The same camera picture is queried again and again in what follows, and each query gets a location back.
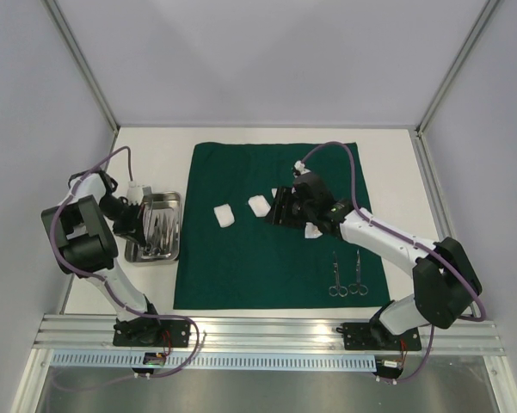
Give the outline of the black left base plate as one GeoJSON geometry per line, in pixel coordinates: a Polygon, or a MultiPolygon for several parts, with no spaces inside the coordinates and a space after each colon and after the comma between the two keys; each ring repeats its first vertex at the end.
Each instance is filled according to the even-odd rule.
{"type": "Polygon", "coordinates": [[[187,348],[190,324],[186,321],[166,319],[134,319],[117,322],[114,326],[115,347],[187,348]]]}

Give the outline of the left aluminium frame post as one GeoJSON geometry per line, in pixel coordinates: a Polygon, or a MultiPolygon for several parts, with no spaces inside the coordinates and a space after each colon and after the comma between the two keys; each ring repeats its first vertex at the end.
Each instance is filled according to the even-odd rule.
{"type": "Polygon", "coordinates": [[[89,91],[95,100],[95,103],[97,104],[103,118],[108,124],[108,127],[111,129],[114,136],[117,136],[120,130],[120,124],[116,120],[113,109],[111,109],[111,106],[109,105],[100,84],[98,83],[93,71],[90,68],[88,60],[84,56],[83,50],[77,41],[77,38],[65,16],[65,13],[60,7],[59,1],[42,0],[41,3],[47,14],[50,16],[53,25],[58,31],[60,38],[64,42],[80,75],[88,86],[89,91]]]}

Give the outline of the white gauze pad far left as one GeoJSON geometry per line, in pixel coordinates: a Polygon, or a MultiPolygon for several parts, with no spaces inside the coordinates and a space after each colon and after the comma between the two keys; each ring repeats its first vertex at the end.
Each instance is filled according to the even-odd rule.
{"type": "Polygon", "coordinates": [[[235,223],[235,216],[231,210],[229,204],[223,204],[213,208],[214,215],[218,221],[218,225],[221,228],[226,228],[235,223]]]}

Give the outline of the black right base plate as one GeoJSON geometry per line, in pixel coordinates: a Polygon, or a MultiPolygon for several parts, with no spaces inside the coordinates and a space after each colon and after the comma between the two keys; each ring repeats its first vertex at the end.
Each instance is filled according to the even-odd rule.
{"type": "Polygon", "coordinates": [[[342,336],[344,349],[347,351],[421,351],[422,342],[417,328],[401,335],[393,335],[381,324],[346,322],[335,331],[342,336]]]}

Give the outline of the dark green surgical drape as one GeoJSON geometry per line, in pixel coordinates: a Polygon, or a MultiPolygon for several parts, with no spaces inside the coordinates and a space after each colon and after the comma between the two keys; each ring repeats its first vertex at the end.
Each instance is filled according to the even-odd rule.
{"type": "Polygon", "coordinates": [[[301,229],[270,225],[256,217],[248,199],[271,196],[292,184],[292,167],[304,160],[337,199],[371,202],[357,146],[318,150],[313,144],[196,145],[188,174],[181,252],[175,282],[177,310],[315,309],[375,307],[390,295],[380,257],[323,235],[306,239],[301,229]],[[229,204],[235,223],[221,228],[213,208],[229,204]],[[330,297],[333,252],[341,284],[355,280],[356,251],[368,294],[330,297]]]}

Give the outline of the clear suture packet left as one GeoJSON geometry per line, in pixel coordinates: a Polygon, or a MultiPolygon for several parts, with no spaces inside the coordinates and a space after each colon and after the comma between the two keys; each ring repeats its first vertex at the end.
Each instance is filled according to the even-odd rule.
{"type": "Polygon", "coordinates": [[[323,234],[318,229],[318,227],[311,222],[307,222],[305,225],[305,238],[306,239],[317,239],[321,237],[323,234]]]}

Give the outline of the steel tweezers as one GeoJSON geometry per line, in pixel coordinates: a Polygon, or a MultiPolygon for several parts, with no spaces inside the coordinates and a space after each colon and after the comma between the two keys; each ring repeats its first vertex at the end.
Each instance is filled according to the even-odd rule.
{"type": "Polygon", "coordinates": [[[177,232],[178,232],[178,216],[176,214],[173,214],[171,217],[171,220],[169,222],[169,253],[171,255],[174,254],[175,250],[175,240],[177,238],[177,232]]]}
{"type": "Polygon", "coordinates": [[[165,218],[165,253],[170,254],[171,252],[171,245],[172,245],[172,237],[173,233],[175,232],[175,214],[174,213],[168,213],[167,217],[165,218]]]}
{"type": "Polygon", "coordinates": [[[168,229],[168,222],[166,213],[162,213],[158,221],[158,241],[157,248],[159,251],[163,251],[166,245],[165,237],[168,229]]]}
{"type": "Polygon", "coordinates": [[[160,250],[163,254],[166,253],[167,246],[169,243],[169,227],[170,227],[170,213],[165,212],[162,216],[161,221],[161,234],[160,234],[160,250]]]}

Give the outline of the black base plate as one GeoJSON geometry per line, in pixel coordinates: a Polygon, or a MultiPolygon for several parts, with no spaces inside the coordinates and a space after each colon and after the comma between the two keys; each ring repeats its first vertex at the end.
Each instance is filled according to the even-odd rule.
{"type": "Polygon", "coordinates": [[[114,326],[115,347],[187,348],[190,324],[186,321],[166,319],[134,319],[117,322],[114,326]]]}
{"type": "Polygon", "coordinates": [[[417,328],[401,335],[393,335],[381,324],[346,322],[335,331],[342,336],[344,349],[347,351],[421,351],[422,342],[417,328]]]}

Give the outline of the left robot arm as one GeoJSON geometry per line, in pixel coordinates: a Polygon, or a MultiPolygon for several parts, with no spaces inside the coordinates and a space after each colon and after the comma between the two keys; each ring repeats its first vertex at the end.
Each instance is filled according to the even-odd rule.
{"type": "Polygon", "coordinates": [[[134,336],[152,345],[161,339],[163,324],[119,265],[115,240],[145,245],[144,208],[115,196],[117,187],[102,170],[75,174],[68,194],[58,206],[44,210],[41,220],[61,271],[100,291],[115,310],[118,328],[133,325],[134,336]]]}

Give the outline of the steel scissors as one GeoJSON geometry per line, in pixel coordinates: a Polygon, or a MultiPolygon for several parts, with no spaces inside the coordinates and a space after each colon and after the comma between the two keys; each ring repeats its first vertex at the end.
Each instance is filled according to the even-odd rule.
{"type": "Polygon", "coordinates": [[[368,294],[368,287],[362,283],[361,279],[361,259],[360,251],[356,251],[356,266],[355,266],[355,280],[348,285],[348,291],[355,295],[366,296],[368,294]]]}
{"type": "Polygon", "coordinates": [[[157,213],[155,212],[154,207],[154,201],[152,200],[148,206],[148,214],[147,214],[147,227],[146,227],[146,238],[147,238],[147,232],[150,227],[150,221],[154,219],[157,216],[157,213]]]}
{"type": "Polygon", "coordinates": [[[347,297],[348,289],[341,284],[339,263],[335,252],[333,252],[333,274],[335,283],[329,287],[329,296],[341,298],[347,297]]]}

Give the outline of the aluminium frame post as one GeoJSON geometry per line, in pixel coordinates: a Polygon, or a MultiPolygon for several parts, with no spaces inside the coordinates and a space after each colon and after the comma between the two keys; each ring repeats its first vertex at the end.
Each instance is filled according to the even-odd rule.
{"type": "Polygon", "coordinates": [[[460,72],[465,67],[465,64],[477,46],[477,43],[482,38],[485,30],[502,4],[502,0],[488,0],[483,3],[483,7],[465,36],[465,39],[453,58],[452,63],[449,65],[445,76],[442,78],[440,85],[435,91],[433,98],[421,117],[421,120],[416,125],[415,132],[419,137],[421,137],[432,124],[443,101],[447,98],[452,86],[459,77],[460,72]]]}
{"type": "Polygon", "coordinates": [[[97,104],[103,118],[108,124],[108,127],[111,129],[114,136],[117,136],[120,130],[120,124],[116,120],[113,109],[111,109],[111,106],[109,105],[100,84],[98,83],[93,71],[90,68],[88,60],[84,56],[83,50],[77,41],[77,38],[65,16],[65,13],[60,7],[59,1],[42,0],[41,3],[47,14],[50,16],[53,25],[58,31],[60,38],[64,42],[80,75],[88,86],[89,91],[95,100],[95,103],[97,104]]]}

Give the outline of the stainless steel instrument tray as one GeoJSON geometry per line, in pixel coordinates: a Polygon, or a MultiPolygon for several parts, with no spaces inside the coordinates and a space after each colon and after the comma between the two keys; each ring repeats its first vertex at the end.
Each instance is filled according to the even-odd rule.
{"type": "Polygon", "coordinates": [[[146,195],[142,200],[144,210],[144,229],[146,237],[148,206],[154,201],[155,212],[160,217],[162,213],[174,213],[178,216],[178,232],[175,240],[174,254],[163,254],[161,251],[156,256],[146,256],[144,254],[145,246],[138,246],[131,242],[126,242],[125,259],[130,263],[144,264],[151,262],[170,263],[178,259],[180,253],[180,238],[182,225],[182,203],[181,196],[177,192],[151,193],[146,195]]]}

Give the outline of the aluminium front rail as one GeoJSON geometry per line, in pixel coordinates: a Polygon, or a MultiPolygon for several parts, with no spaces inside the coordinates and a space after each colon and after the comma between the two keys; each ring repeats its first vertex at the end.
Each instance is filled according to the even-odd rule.
{"type": "MultiPolygon", "coordinates": [[[[195,317],[202,350],[223,353],[342,354],[345,331],[340,318],[195,317]]],[[[111,349],[112,315],[45,315],[37,329],[35,349],[111,349]]],[[[433,355],[506,354],[494,323],[458,321],[437,329],[433,355]]]]}

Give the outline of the right aluminium frame post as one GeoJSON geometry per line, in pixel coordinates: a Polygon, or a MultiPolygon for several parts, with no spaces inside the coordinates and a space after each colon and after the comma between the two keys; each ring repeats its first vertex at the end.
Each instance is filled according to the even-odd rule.
{"type": "Polygon", "coordinates": [[[447,98],[452,86],[459,77],[460,72],[465,67],[465,64],[477,46],[477,43],[482,38],[485,30],[502,4],[502,0],[488,0],[483,3],[483,7],[465,36],[465,39],[453,58],[452,63],[449,65],[445,76],[442,78],[440,85],[435,91],[433,98],[421,117],[421,120],[416,125],[415,132],[419,137],[421,137],[432,124],[443,101],[447,98]]]}

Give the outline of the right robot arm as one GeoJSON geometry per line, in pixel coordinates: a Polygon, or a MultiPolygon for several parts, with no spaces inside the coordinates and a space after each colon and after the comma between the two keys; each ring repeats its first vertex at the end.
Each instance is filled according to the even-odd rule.
{"type": "Polygon", "coordinates": [[[266,216],[272,225],[303,229],[370,250],[410,276],[413,292],[391,301],[370,320],[370,336],[380,348],[391,348],[402,334],[430,324],[448,329],[477,302],[482,285],[461,243],[452,237],[431,241],[376,220],[354,198],[335,199],[322,178],[306,172],[292,186],[279,187],[266,216]]]}

